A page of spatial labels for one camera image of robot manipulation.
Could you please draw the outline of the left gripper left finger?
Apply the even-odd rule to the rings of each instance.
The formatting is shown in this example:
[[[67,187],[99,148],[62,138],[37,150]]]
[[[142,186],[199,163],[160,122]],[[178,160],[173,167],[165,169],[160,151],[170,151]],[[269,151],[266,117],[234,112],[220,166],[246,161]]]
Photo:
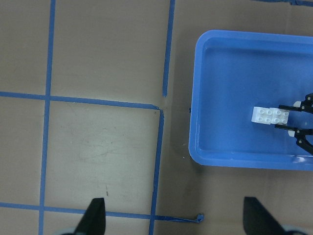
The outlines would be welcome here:
[[[106,211],[104,198],[93,198],[74,230],[75,235],[104,235]]]

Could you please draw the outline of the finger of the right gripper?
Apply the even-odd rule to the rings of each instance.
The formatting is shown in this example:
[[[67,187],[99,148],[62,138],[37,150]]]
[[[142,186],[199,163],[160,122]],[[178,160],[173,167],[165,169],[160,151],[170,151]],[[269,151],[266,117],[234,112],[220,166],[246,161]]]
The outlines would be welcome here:
[[[275,128],[288,131],[290,137],[296,138],[296,145],[305,150],[309,154],[313,154],[313,145],[307,140],[307,136],[313,135],[312,129],[302,129],[290,127],[286,125],[275,124]]]
[[[304,101],[296,101],[292,106],[279,105],[279,109],[295,112],[313,112],[313,94],[307,94]]]

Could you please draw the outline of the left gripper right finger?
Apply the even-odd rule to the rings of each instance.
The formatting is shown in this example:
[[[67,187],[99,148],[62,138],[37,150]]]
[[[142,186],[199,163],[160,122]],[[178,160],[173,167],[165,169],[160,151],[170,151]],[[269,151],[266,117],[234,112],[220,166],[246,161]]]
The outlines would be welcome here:
[[[245,197],[243,228],[246,235],[284,235],[285,230],[256,197]]]

